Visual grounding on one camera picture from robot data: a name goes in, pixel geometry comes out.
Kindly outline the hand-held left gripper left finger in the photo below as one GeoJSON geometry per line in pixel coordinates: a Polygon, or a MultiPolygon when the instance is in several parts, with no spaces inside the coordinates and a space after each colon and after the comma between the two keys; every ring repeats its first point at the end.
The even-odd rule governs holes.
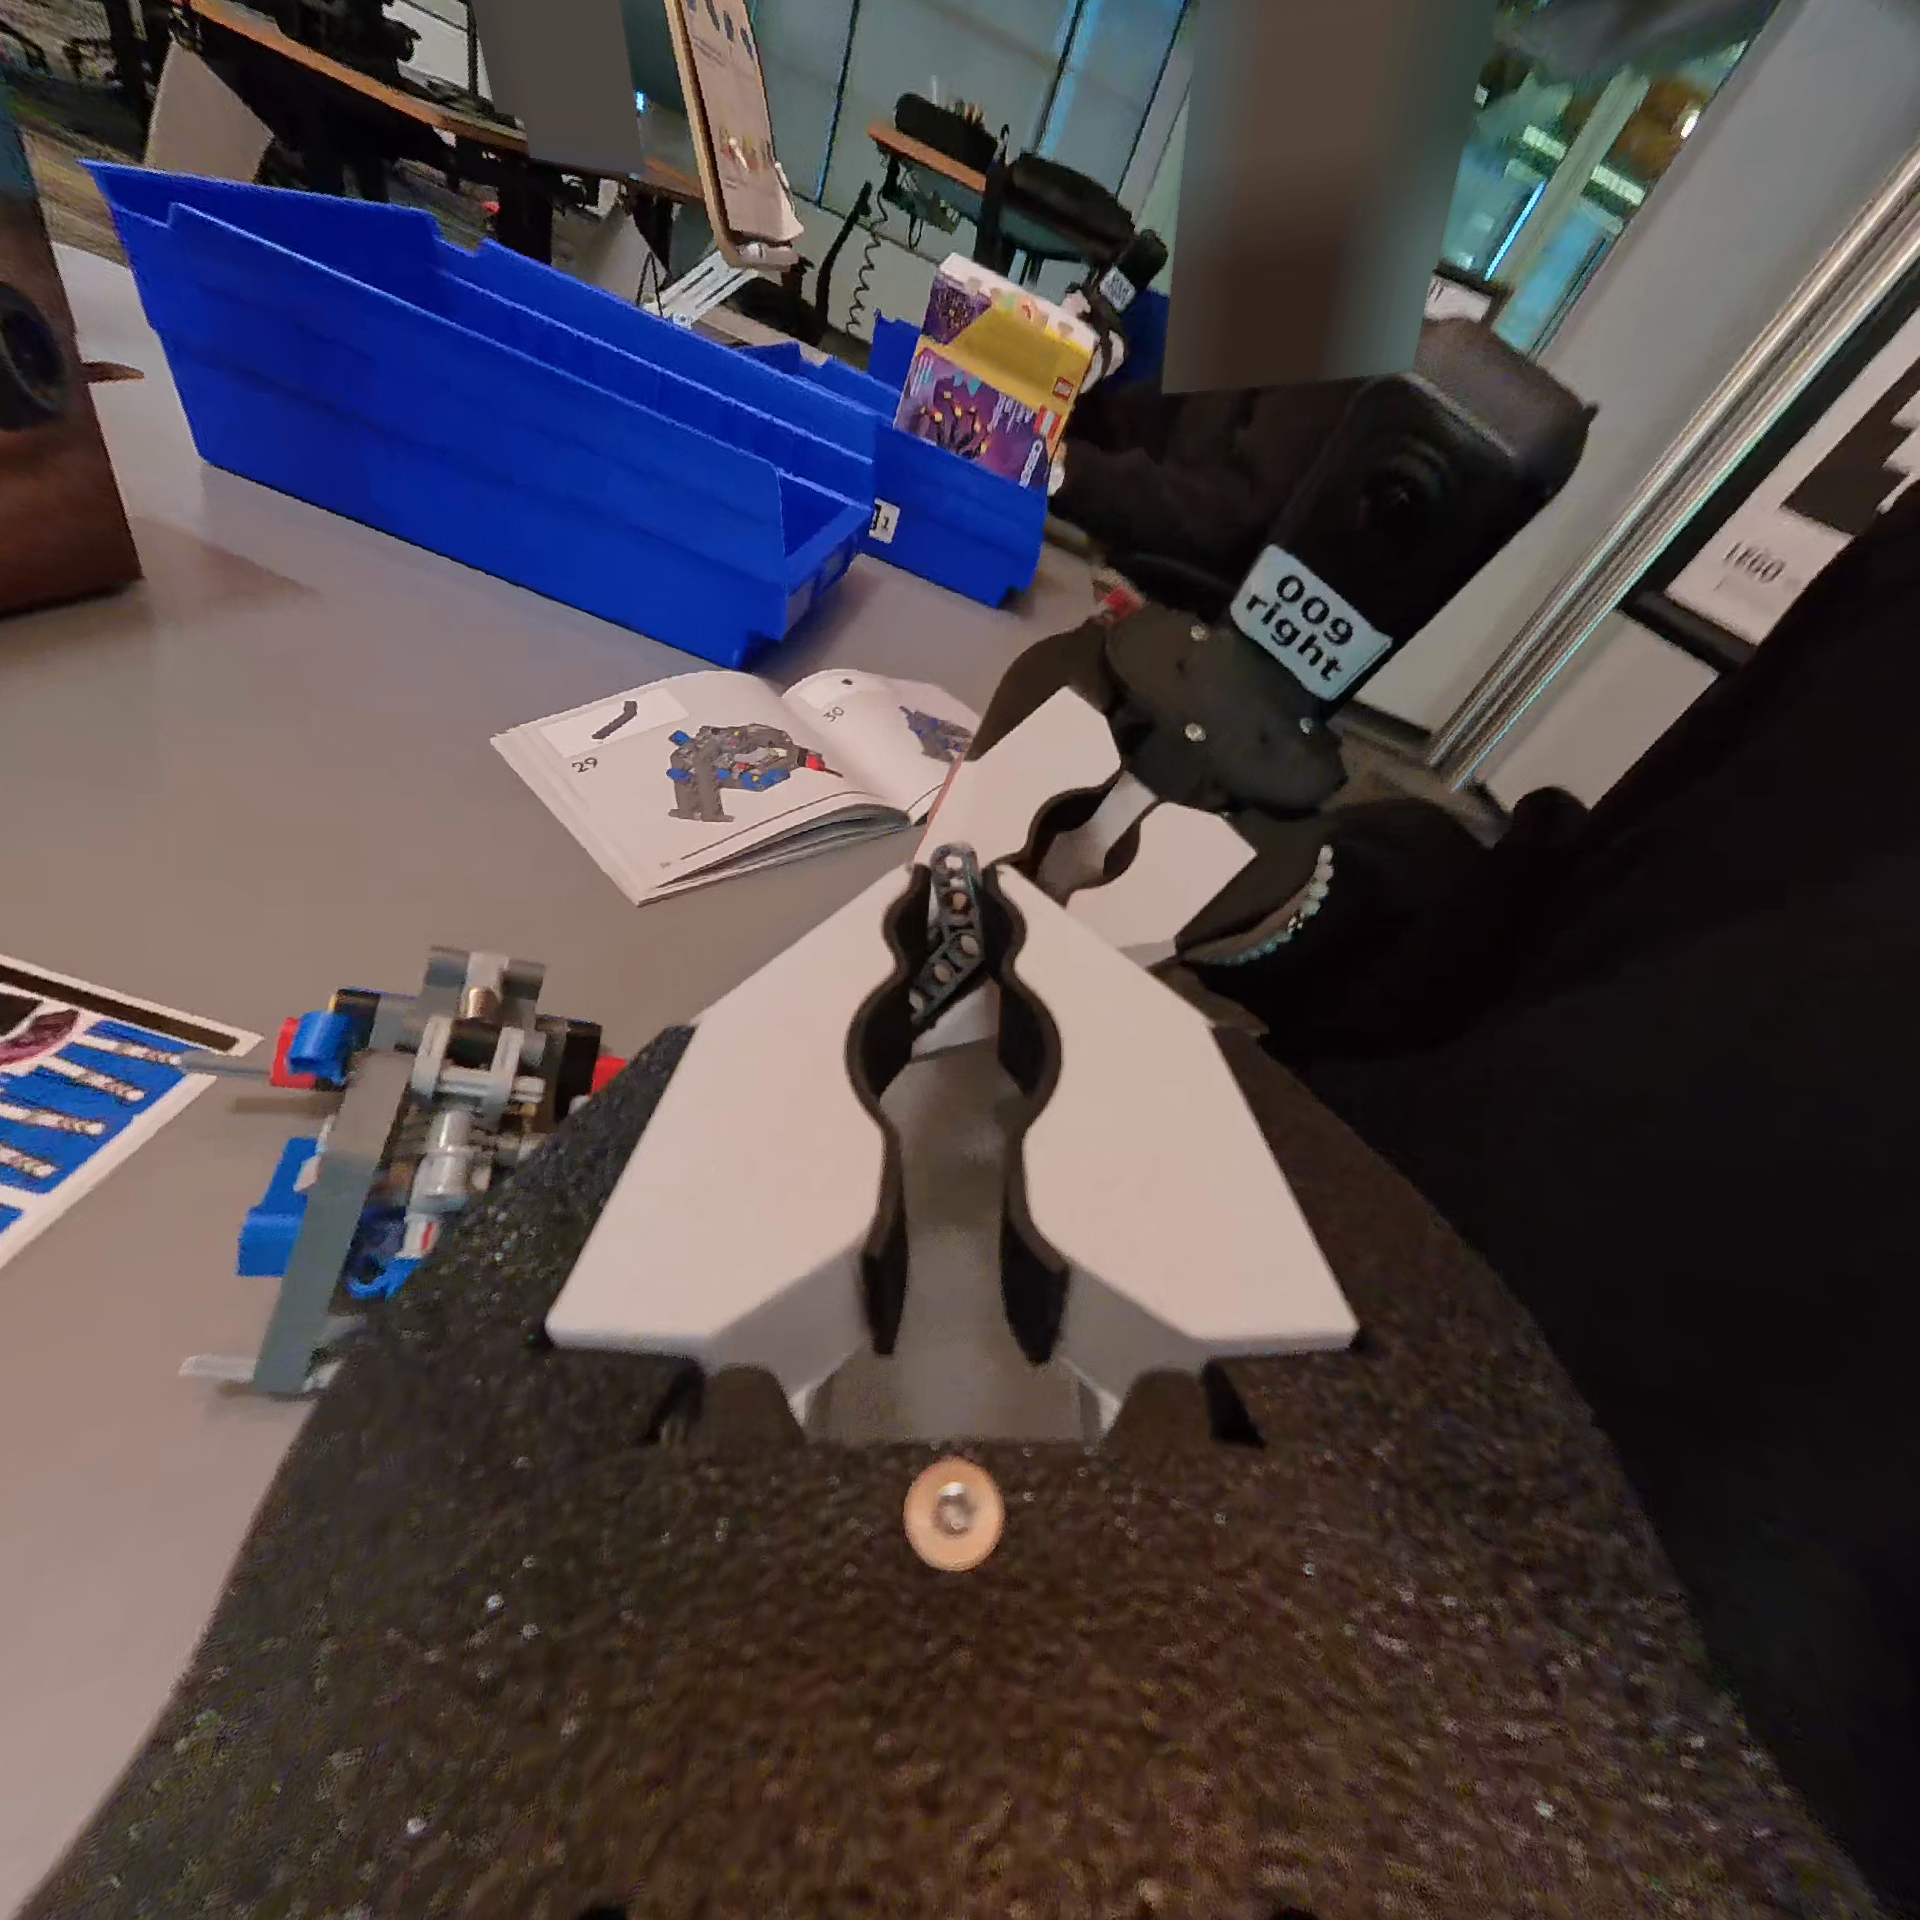
{"type": "Polygon", "coordinates": [[[898,1133],[928,871],[884,873],[712,1000],[544,1318],[562,1352],[835,1370],[906,1311],[898,1133]]]}

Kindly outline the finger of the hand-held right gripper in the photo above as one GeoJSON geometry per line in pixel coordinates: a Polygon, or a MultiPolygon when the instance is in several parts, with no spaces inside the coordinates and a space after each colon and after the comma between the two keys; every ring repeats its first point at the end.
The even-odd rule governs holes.
{"type": "Polygon", "coordinates": [[[1124,779],[1050,841],[1050,898],[1121,958],[1157,967],[1252,862],[1253,848],[1228,816],[1163,802],[1124,779]]]}
{"type": "Polygon", "coordinates": [[[1107,718],[1078,694],[1060,689],[987,752],[958,760],[915,849],[915,871],[934,854],[970,849],[980,871],[1033,877],[1043,862],[1046,816],[1064,802],[1099,802],[1121,779],[1107,718]]]}

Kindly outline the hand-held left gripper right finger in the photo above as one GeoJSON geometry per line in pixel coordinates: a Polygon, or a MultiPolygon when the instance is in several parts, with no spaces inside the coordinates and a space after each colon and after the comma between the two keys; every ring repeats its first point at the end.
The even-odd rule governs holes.
{"type": "Polygon", "coordinates": [[[1342,1352],[1356,1318],[1205,1016],[1016,871],[980,882],[1022,1089],[1000,1301],[1033,1366],[1342,1352]]]}

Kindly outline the toy buggy chassis assembly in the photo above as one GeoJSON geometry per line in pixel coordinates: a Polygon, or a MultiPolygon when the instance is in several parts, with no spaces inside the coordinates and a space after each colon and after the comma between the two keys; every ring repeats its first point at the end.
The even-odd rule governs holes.
{"type": "MultiPolygon", "coordinates": [[[[522,958],[458,947],[428,952],[412,995],[419,1045],[409,1109],[360,1217],[337,1311],[360,1313],[395,1301],[449,1225],[534,1159],[570,1112],[625,1069],[603,1050],[596,1023],[541,1008],[541,981],[541,962],[522,958]]],[[[356,1055],[369,1045],[374,997],[368,986],[339,986],[323,1008],[356,1023],[356,1055]]],[[[273,1287],[344,1099],[344,1089],[285,1094],[323,1096],[328,1112],[320,1133],[285,1141],[235,1233],[235,1274],[273,1287]]]]}

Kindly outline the instruction manual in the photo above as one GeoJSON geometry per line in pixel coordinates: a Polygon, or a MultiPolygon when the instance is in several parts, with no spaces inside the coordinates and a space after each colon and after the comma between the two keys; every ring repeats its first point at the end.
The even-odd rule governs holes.
{"type": "Polygon", "coordinates": [[[492,752],[646,906],[925,825],[978,722],[942,685],[868,669],[788,689],[702,669],[510,728],[492,752]]]}

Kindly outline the person's right forearm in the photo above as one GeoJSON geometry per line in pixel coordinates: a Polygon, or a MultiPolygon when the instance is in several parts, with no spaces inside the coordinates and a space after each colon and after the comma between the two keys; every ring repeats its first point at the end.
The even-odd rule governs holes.
{"type": "Polygon", "coordinates": [[[1494,995],[1590,809],[1528,791],[1482,842],[1422,799],[1233,816],[1253,862],[1178,931],[1177,967],[1261,1025],[1289,1069],[1379,1059],[1494,995]]]}

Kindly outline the black toy set box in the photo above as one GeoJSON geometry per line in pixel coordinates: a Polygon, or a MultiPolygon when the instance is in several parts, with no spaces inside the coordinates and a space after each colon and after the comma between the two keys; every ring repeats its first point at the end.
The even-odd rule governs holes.
{"type": "Polygon", "coordinates": [[[140,560],[33,170],[2,98],[2,618],[125,591],[140,560]]]}

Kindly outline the colourful printed box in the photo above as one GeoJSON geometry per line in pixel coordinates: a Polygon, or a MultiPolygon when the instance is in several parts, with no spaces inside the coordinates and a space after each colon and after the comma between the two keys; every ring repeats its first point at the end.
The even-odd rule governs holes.
{"type": "Polygon", "coordinates": [[[1078,313],[948,255],[925,295],[896,430],[1050,493],[1096,359],[1099,331],[1078,313]]]}

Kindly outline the blue and pink sticker sheet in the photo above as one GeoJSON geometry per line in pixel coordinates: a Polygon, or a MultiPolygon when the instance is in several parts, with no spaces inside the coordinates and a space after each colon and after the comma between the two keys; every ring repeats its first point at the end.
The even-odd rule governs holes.
{"type": "Polygon", "coordinates": [[[2,1261],[256,1050],[256,1033],[2,958],[2,1261]]]}

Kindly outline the brown cardboard panel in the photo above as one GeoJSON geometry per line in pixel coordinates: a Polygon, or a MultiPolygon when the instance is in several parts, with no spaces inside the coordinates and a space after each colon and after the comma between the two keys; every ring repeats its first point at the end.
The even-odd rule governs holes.
{"type": "Polygon", "coordinates": [[[712,243],[731,267],[786,274],[803,219],[776,150],[750,5],[665,5],[712,243]]]}

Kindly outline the brown office desk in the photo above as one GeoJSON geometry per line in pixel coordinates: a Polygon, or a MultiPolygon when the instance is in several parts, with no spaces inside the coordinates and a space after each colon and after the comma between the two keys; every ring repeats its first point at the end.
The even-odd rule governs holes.
{"type": "Polygon", "coordinates": [[[268,13],[235,5],[173,5],[172,21],[178,39],[196,39],[211,47],[211,56],[235,56],[235,47],[251,47],[241,61],[273,61],[285,75],[301,75],[301,86],[344,94],[356,112],[382,112],[386,120],[409,120],[420,129],[443,137],[452,150],[462,153],[458,168],[474,177],[490,177],[492,170],[534,168],[538,176],[555,177],[596,177],[596,181],[625,181],[635,186],[640,197],[667,200],[682,207],[694,207],[702,200],[698,177],[692,170],[692,137],[684,129],[684,117],[667,110],[643,110],[638,117],[640,158],[638,168],[621,170],[614,163],[593,161],[549,161],[526,150],[526,137],[488,112],[466,112],[456,102],[446,102],[426,94],[419,81],[386,81],[377,79],[349,61],[339,61],[298,39],[277,31],[268,13]]]}

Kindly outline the black and white wall sign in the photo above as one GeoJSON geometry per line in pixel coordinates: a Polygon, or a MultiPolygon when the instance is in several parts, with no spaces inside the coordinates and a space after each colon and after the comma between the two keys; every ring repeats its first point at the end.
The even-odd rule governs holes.
{"type": "Polygon", "coordinates": [[[1666,595],[1764,641],[1808,585],[1915,486],[1915,362],[1858,374],[1762,486],[1707,539],[1666,595]]]}

